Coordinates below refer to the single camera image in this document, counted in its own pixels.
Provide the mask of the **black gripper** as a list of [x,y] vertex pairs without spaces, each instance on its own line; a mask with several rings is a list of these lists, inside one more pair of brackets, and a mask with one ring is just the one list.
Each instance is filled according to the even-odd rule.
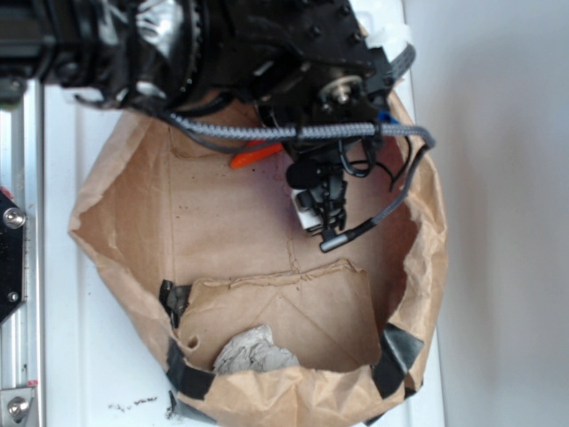
[[367,44],[267,44],[257,56],[257,110],[269,127],[371,121],[396,80],[396,62]]

